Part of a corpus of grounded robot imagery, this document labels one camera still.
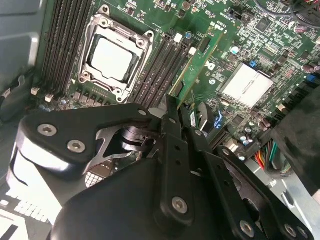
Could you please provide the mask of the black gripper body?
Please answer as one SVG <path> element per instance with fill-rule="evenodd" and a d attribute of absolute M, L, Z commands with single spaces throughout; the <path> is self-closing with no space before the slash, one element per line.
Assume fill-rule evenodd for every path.
<path fill-rule="evenodd" d="M 189 226 L 163 219 L 158 223 L 164 174 L 168 183 L 190 187 L 194 221 Z M 140 160 L 70 199 L 51 231 L 53 240 L 232 240 L 222 211 L 206 191 L 206 183 L 187 170 L 184 161 L 161 164 Z"/>

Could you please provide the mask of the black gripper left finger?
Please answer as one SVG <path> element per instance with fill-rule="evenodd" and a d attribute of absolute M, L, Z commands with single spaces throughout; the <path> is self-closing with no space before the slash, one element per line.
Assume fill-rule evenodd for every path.
<path fill-rule="evenodd" d="M 85 174 L 107 160 L 105 152 L 117 156 L 113 138 L 123 129 L 136 128 L 138 135 L 156 141 L 146 151 L 147 157 L 137 162 L 152 159 L 166 165 L 181 160 L 191 173 L 188 144 L 182 139 L 181 107 L 177 107 L 173 97 L 168 98 L 167 110 L 158 118 L 130 103 L 39 112 L 21 120 L 16 161 L 30 164 L 38 171 L 35 184 L 46 185 L 45 203 L 53 226 L 66 203 L 89 188 L 84 184 Z M 169 178 L 164 173 L 161 180 L 157 223 L 167 220 L 190 226 L 195 219 L 192 190 L 170 184 Z"/>

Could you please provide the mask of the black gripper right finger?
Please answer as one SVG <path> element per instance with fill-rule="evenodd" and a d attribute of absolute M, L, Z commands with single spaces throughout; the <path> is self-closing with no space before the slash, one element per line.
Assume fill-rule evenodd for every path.
<path fill-rule="evenodd" d="M 229 149 L 212 149 L 180 107 L 193 163 L 208 181 L 211 212 L 224 240 L 313 240 L 308 227 Z"/>

